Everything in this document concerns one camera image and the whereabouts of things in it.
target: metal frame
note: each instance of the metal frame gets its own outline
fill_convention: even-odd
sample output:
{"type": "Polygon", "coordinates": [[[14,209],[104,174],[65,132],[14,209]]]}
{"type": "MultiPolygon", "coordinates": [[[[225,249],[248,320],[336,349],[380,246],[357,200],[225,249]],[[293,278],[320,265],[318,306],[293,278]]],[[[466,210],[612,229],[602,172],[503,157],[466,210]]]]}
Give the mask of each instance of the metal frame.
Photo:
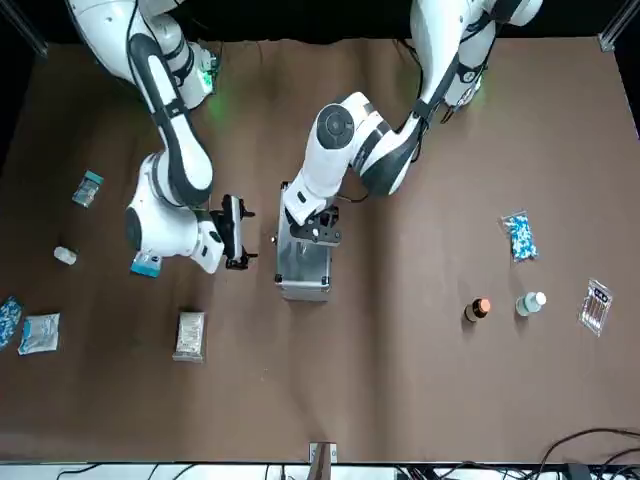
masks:
{"type": "Polygon", "coordinates": [[[600,48],[603,52],[612,52],[615,49],[616,40],[625,28],[631,23],[640,10],[640,0],[627,0],[620,11],[598,35],[600,48]]]}

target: medicine package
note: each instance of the medicine package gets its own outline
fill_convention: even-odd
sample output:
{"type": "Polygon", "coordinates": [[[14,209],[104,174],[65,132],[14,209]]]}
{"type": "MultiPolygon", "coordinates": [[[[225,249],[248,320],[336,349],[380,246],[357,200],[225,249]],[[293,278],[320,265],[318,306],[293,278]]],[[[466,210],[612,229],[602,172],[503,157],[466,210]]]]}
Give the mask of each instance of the medicine package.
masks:
{"type": "Polygon", "coordinates": [[[6,347],[16,331],[22,307],[16,297],[9,297],[0,306],[0,350],[6,347]]]}
{"type": "Polygon", "coordinates": [[[202,312],[180,313],[174,360],[204,362],[204,315],[202,312]]]}
{"type": "Polygon", "coordinates": [[[138,252],[131,264],[131,271],[138,275],[157,278],[162,268],[162,257],[138,252]]]}
{"type": "Polygon", "coordinates": [[[513,260],[521,262],[538,257],[538,248],[533,241],[533,233],[529,225],[526,211],[502,217],[502,226],[511,239],[511,255],[513,260]]]}
{"type": "Polygon", "coordinates": [[[613,294],[611,290],[597,280],[589,279],[587,296],[584,297],[582,302],[578,320],[599,337],[607,321],[612,302],[613,294]]]}
{"type": "Polygon", "coordinates": [[[59,313],[29,316],[22,327],[22,342],[18,347],[20,355],[50,352],[58,348],[59,313]]]}
{"type": "Polygon", "coordinates": [[[72,200],[78,205],[82,205],[87,208],[93,202],[93,199],[100,190],[100,185],[102,185],[102,177],[93,173],[90,170],[87,170],[82,177],[82,181],[80,185],[78,185],[78,189],[76,193],[73,194],[72,200]]]}

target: brown mat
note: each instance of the brown mat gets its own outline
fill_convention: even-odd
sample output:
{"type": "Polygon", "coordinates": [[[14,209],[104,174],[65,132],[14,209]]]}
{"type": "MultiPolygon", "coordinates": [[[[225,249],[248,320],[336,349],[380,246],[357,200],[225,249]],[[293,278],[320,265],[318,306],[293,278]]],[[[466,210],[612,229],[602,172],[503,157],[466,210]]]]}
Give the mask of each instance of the brown mat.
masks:
{"type": "MultiPolygon", "coordinates": [[[[391,41],[228,44],[220,94],[194,113],[215,203],[246,199],[248,272],[169,259],[128,273],[123,210],[160,148],[149,115],[84,48],[35,66],[0,190],[0,297],[60,311],[56,353],[0,354],[0,456],[46,460],[297,460],[314,440],[341,461],[538,461],[591,426],[640,427],[636,317],[640,146],[614,57],[597,42],[501,40],[481,98],[435,128],[400,192],[344,205],[326,305],[273,285],[279,185],[314,116],[362,90],[394,125],[416,68],[391,41]],[[85,169],[105,178],[71,203],[85,169]],[[497,218],[527,208],[539,261],[511,266],[497,218]],[[73,267],[52,255],[79,252],[73,267]],[[576,320],[590,276],[615,302],[600,339],[576,320]],[[543,313],[514,320],[541,289],[543,313]],[[488,295],[490,318],[460,317],[488,295]],[[175,363],[182,308],[208,313],[205,365],[175,363]]],[[[363,193],[349,178],[343,191],[363,193]]],[[[556,460],[626,445],[577,441],[556,460]]]]}

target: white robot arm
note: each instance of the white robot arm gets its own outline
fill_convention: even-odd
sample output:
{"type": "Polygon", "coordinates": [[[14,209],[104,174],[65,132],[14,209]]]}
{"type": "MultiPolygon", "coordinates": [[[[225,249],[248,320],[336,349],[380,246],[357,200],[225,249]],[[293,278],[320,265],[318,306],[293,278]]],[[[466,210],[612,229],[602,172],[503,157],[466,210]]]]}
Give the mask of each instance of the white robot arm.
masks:
{"type": "Polygon", "coordinates": [[[542,0],[413,0],[411,35],[423,82],[412,112],[402,128],[393,131],[360,92],[320,111],[302,169],[284,192],[292,234],[322,241],[317,235],[303,235],[296,225],[313,223],[331,206],[349,166],[370,194],[394,193],[438,106],[445,102],[458,109],[473,97],[495,40],[496,23],[524,25],[541,4],[542,0]]]}
{"type": "Polygon", "coordinates": [[[223,254],[227,268],[248,259],[240,221],[252,216],[242,201],[225,196],[221,212],[196,212],[212,191],[213,167],[189,120],[189,109],[212,91],[213,57],[185,41],[166,11],[180,0],[67,0],[78,31],[100,62],[136,85],[164,143],[140,167],[126,209],[127,236],[139,251],[192,258],[214,273],[223,254]]]}

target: small bottle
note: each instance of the small bottle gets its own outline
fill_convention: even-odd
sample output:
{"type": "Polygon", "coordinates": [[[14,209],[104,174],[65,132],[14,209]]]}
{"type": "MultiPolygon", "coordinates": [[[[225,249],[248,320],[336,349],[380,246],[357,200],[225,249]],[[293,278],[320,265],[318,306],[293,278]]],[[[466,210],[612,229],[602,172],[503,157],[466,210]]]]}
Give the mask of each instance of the small bottle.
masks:
{"type": "Polygon", "coordinates": [[[516,300],[516,311],[521,317],[538,313],[547,303],[547,296],[542,292],[529,292],[516,300]]]}
{"type": "Polygon", "coordinates": [[[464,316],[470,322],[477,322],[491,311],[491,302],[488,298],[476,298],[464,309],[464,316]]]}
{"type": "Polygon", "coordinates": [[[75,253],[65,247],[56,247],[53,251],[53,256],[67,265],[73,265],[78,258],[75,253]]]}

